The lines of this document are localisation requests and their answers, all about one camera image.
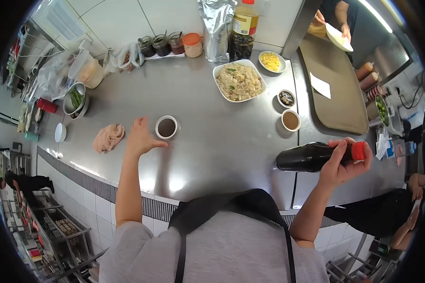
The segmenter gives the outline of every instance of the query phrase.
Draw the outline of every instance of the yellow bottle label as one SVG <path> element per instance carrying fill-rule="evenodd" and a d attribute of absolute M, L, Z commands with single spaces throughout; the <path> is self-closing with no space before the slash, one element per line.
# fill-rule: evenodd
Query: yellow bottle label
<path fill-rule="evenodd" d="M 252 35 L 256 32 L 258 16 L 249 17 L 235 14 L 233 18 L 233 31 L 243 35 Z"/>

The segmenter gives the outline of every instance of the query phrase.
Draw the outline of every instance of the cooking station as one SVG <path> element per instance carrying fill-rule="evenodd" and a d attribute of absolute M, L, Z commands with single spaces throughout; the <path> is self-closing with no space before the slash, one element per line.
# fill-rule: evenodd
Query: cooking station
<path fill-rule="evenodd" d="M 355 135 L 329 129 L 313 108 L 310 81 L 298 51 L 286 60 L 286 70 L 274 74 L 258 63 L 258 51 L 250 60 L 267 84 L 266 91 L 244 103 L 230 103 L 217 89 L 213 68 L 198 58 L 165 58 L 147 61 L 130 73 L 113 73 L 95 89 L 88 90 L 90 107 L 81 119 L 71 120 L 61 106 L 44 115 L 38 146 L 64 163 L 101 178 L 119 182 L 125 138 L 110 152 L 97 154 L 91 144 L 100 129 L 123 124 L 129 133 L 133 120 L 148 115 L 149 131 L 165 115 L 175 117 L 178 130 L 169 146 L 153 149 L 140 159 L 140 187 L 144 192 L 188 201 L 215 192 L 261 188 L 275 199 L 279 210 L 299 209 L 316 185 L 319 173 L 282 172 L 276 156 L 285 149 L 309 142 L 327 143 L 350 136 L 368 142 L 375 154 L 375 132 Z M 301 119 L 297 132 L 281 123 L 285 110 L 277 101 L 282 90 L 296 95 L 293 110 Z M 68 134 L 62 143 L 54 140 L 62 122 Z M 337 188 L 329 205 L 363 200 L 400 187 L 405 161 L 373 159 L 371 170 Z"/>

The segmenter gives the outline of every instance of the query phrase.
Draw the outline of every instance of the glass jar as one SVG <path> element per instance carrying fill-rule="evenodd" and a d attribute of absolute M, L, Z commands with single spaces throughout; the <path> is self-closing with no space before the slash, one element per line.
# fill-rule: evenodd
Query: glass jar
<path fill-rule="evenodd" d="M 141 40 L 143 43 L 139 41 L 139 47 L 142 50 L 142 54 L 145 57 L 152 57 L 156 54 L 156 50 L 153 47 L 153 38 L 150 36 L 142 37 Z"/>
<path fill-rule="evenodd" d="M 167 56 L 172 51 L 169 39 L 164 34 L 159 34 L 153 38 L 153 47 L 160 57 Z"/>
<path fill-rule="evenodd" d="M 184 50 L 186 56 L 190 58 L 198 57 L 203 53 L 202 42 L 198 33 L 188 33 L 183 37 Z"/>
<path fill-rule="evenodd" d="M 184 45 L 183 45 L 183 33 L 174 32 L 169 35 L 169 44 L 172 48 L 173 54 L 183 54 Z"/>
<path fill-rule="evenodd" d="M 235 33 L 233 35 L 233 58 L 234 60 L 249 59 L 252 54 L 253 37 Z"/>

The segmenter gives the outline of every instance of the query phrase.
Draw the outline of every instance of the pink cloth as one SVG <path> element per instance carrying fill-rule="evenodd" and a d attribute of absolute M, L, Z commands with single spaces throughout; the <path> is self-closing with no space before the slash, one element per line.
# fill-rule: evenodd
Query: pink cloth
<path fill-rule="evenodd" d="M 93 141 L 93 148 L 97 153 L 105 150 L 110 151 L 125 135 L 125 127 L 122 125 L 111 124 L 101 129 Z"/>

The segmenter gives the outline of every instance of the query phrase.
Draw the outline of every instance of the gray t-shirt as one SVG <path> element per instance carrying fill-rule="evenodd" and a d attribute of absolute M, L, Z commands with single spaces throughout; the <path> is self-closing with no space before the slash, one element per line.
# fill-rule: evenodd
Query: gray t-shirt
<path fill-rule="evenodd" d="M 118 227 L 101 259 L 100 283 L 174 282 L 181 237 L 159 237 L 138 222 Z M 296 281 L 328 283 L 323 256 L 291 239 Z M 234 212 L 218 212 L 187 235 L 184 283 L 290 282 L 283 228 Z"/>

